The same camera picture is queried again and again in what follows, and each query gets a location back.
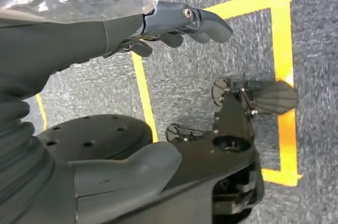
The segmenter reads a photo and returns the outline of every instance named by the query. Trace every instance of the yellow tape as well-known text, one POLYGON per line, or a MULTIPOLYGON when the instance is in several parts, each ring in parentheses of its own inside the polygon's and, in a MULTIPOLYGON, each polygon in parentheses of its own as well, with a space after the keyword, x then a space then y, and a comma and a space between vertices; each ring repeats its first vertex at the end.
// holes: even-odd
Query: yellow tape
POLYGON ((205 8, 207 11, 217 14, 222 19, 249 14, 271 7, 289 6, 291 0, 231 0, 215 6, 205 8))
MULTIPOLYGON (((293 87, 293 62, 290 6, 272 7, 273 56, 276 80, 293 87)), ((295 110, 278 116, 281 171, 298 178, 295 110)))
POLYGON ((38 102, 38 109, 40 110, 41 116, 42 117, 42 120, 44 121, 44 127, 43 130, 47 130, 47 116, 45 112, 44 103, 42 102, 42 99, 41 98, 40 94, 37 94, 35 96, 36 98, 36 101, 38 102))
POLYGON ((152 142, 158 142, 158 137, 154 115, 152 114, 150 96, 148 91, 148 85, 146 84, 146 74, 144 73, 142 58, 134 52, 131 52, 131 57, 133 58, 133 62, 134 64, 140 101, 142 103, 142 108, 143 109, 144 119, 146 120, 146 123, 147 123, 152 131, 152 142))

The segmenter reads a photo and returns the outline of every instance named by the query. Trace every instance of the screw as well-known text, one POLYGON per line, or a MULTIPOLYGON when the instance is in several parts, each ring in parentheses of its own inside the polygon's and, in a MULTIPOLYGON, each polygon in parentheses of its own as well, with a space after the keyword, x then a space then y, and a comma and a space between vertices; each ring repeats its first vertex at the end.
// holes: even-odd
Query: screw
POLYGON ((184 17, 189 21, 192 19, 192 11, 190 8, 186 7, 183 10, 184 17))

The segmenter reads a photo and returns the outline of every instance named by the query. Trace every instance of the black plate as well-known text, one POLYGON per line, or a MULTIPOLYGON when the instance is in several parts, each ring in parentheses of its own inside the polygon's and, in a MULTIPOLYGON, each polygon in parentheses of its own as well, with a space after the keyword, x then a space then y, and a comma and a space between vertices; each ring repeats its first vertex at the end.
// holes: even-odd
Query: black plate
POLYGON ((123 160, 152 143, 145 122, 122 115, 94 115, 69 120, 38 137, 57 160, 123 160))

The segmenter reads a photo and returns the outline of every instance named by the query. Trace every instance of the caster wheel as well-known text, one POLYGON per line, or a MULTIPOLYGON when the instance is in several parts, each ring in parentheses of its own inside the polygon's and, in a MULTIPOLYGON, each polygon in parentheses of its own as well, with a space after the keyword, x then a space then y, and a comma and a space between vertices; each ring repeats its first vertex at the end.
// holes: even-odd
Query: caster wheel
POLYGON ((211 87, 211 98, 213 102, 218 107, 222 106, 223 94, 229 88, 229 82, 227 78, 217 78, 211 87))
POLYGON ((56 125, 38 137, 57 160, 123 160, 152 143, 145 122, 122 115, 95 115, 56 125))
POLYGON ((167 141, 168 142, 173 142, 174 140, 177 139, 180 136, 179 131, 177 127, 180 127, 179 124, 172 123, 169 125, 167 130, 165 130, 165 136, 167 138, 167 141))

